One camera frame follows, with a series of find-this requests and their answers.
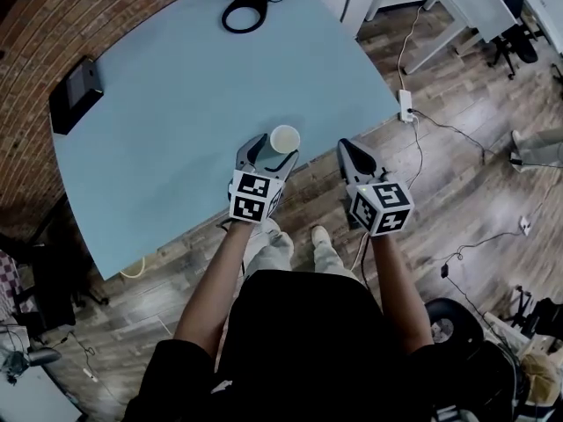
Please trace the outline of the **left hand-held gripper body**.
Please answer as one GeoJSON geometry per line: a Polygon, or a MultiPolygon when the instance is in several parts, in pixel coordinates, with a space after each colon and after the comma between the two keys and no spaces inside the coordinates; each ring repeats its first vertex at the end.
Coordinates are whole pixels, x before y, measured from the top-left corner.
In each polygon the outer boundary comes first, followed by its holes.
{"type": "Polygon", "coordinates": [[[285,181],[267,177],[262,170],[248,172],[235,168],[229,184],[231,219],[262,223],[278,207],[285,181]]]}

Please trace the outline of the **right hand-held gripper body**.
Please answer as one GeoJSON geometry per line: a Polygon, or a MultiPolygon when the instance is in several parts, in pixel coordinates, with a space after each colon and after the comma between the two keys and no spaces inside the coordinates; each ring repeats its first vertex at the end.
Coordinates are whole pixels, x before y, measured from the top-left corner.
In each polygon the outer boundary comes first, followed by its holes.
{"type": "Polygon", "coordinates": [[[381,173],[364,175],[345,172],[345,210],[353,229],[370,236],[401,231],[414,210],[413,197],[405,182],[383,168],[381,173]]]}

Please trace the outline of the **white paper cup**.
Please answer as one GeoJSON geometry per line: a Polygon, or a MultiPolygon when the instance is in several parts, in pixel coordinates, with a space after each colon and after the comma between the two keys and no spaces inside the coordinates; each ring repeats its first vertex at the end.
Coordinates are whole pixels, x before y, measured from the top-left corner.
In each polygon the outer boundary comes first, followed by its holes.
{"type": "Polygon", "coordinates": [[[289,154],[297,150],[301,143],[299,132],[290,125],[279,125],[269,136],[272,149],[279,154],[289,154]]]}

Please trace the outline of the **cream wastebasket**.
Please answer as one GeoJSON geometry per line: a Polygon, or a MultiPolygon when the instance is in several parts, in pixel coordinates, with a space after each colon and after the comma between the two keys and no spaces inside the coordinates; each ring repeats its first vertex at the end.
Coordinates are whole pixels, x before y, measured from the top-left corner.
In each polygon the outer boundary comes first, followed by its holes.
{"type": "Polygon", "coordinates": [[[145,269],[146,269],[146,259],[145,257],[142,257],[141,259],[137,260],[131,265],[120,270],[120,275],[131,280],[138,279],[144,274],[145,269]]]}

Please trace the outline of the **person's left forearm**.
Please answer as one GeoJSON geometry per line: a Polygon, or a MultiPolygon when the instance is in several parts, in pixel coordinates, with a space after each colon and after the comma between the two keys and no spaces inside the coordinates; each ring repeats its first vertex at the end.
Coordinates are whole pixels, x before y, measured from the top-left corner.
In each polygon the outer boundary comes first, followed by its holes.
{"type": "Polygon", "coordinates": [[[215,358],[230,312],[239,270],[252,234],[249,222],[233,222],[184,308],[174,337],[215,358]]]}

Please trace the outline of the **person's right forearm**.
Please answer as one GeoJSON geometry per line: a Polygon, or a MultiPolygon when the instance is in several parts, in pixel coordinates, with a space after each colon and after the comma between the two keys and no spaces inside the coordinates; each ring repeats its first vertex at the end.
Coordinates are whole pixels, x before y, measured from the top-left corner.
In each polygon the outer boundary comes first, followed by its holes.
{"type": "Polygon", "coordinates": [[[371,238],[383,313],[406,353],[434,343],[424,302],[397,242],[390,235],[371,238]]]}

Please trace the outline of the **person's left leg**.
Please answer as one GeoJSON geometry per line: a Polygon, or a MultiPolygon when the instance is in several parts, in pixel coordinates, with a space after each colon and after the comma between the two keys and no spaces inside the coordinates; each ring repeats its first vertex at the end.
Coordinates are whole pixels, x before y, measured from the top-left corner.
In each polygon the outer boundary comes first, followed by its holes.
{"type": "Polygon", "coordinates": [[[263,246],[245,268],[245,279],[258,271],[290,271],[294,243],[286,232],[270,231],[268,243],[263,246]]]}

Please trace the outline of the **person's leg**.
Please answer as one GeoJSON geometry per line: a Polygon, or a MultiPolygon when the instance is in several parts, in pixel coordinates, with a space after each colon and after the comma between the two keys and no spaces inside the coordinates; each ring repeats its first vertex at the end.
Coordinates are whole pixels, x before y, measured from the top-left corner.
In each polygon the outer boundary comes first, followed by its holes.
{"type": "Polygon", "coordinates": [[[245,279],[258,271],[290,271],[294,243],[286,232],[270,231],[268,243],[263,246],[245,268],[245,279]]]}
{"type": "Polygon", "coordinates": [[[340,256],[329,241],[321,241],[316,245],[313,257],[316,273],[334,274],[358,281],[354,273],[344,266],[340,256]]]}

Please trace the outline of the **light blue table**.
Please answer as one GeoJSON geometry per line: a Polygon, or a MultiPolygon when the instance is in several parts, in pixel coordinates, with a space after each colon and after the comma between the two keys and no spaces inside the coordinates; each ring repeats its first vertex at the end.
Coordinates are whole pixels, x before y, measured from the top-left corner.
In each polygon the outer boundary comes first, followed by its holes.
{"type": "Polygon", "coordinates": [[[233,0],[177,0],[97,62],[103,96],[53,138],[65,192],[110,278],[221,213],[238,149],[280,125],[299,162],[377,127],[398,102],[320,0],[270,4],[247,34],[223,29],[233,0]]]}

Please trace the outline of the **black round stool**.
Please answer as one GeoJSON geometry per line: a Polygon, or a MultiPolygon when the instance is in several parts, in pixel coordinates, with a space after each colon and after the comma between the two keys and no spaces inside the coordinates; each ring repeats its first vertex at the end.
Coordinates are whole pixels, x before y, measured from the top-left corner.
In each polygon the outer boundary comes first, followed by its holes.
{"type": "Polygon", "coordinates": [[[469,360],[484,342],[478,320],[461,303],[436,298],[425,304],[434,343],[450,357],[469,360]]]}

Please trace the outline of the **person's black shirt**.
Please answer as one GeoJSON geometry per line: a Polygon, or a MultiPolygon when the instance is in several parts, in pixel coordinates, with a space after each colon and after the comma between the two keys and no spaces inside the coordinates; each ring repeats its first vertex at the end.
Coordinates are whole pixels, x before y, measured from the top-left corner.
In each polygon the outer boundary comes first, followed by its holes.
{"type": "Polygon", "coordinates": [[[430,422],[431,357],[402,351],[359,281],[259,271],[232,305],[220,357],[159,342],[123,422],[430,422]]]}

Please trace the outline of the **black box device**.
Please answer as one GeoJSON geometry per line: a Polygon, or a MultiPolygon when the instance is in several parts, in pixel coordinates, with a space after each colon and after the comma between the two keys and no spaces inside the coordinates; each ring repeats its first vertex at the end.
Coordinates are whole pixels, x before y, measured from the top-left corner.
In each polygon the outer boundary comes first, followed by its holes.
{"type": "Polygon", "coordinates": [[[67,135],[103,95],[96,62],[83,56],[49,95],[53,132],[67,135]]]}

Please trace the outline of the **white desk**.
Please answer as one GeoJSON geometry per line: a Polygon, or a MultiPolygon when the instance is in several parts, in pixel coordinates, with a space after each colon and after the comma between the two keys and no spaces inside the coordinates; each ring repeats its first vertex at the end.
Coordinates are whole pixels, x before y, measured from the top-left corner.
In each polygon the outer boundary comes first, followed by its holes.
{"type": "Polygon", "coordinates": [[[410,75],[451,43],[464,29],[475,28],[488,42],[516,24],[503,0],[437,0],[453,21],[436,38],[423,47],[404,71],[410,75]]]}

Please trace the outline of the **black swivel chair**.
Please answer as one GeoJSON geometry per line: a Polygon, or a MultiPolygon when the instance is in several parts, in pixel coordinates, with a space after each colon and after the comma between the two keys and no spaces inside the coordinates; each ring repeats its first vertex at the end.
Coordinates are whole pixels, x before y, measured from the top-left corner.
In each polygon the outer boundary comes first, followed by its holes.
{"type": "MultiPolygon", "coordinates": [[[[504,3],[507,5],[514,18],[519,20],[522,16],[524,0],[504,0],[504,3]]],[[[494,60],[487,65],[489,68],[493,68],[498,63],[501,56],[503,56],[510,68],[510,73],[508,74],[509,80],[515,78],[515,68],[510,59],[511,53],[516,54],[518,58],[526,64],[537,62],[537,52],[530,42],[528,31],[518,22],[508,30],[502,32],[500,36],[494,38],[493,43],[496,46],[494,60]]]]}

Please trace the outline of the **brown fabric bag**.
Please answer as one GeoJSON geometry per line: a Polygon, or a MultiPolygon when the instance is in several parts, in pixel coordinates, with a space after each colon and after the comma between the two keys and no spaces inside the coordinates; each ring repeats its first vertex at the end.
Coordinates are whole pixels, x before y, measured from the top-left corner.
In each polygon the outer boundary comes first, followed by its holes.
{"type": "Polygon", "coordinates": [[[563,386],[563,375],[549,356],[544,353],[527,353],[521,359],[521,366],[530,382],[527,402],[554,406],[563,386]]]}

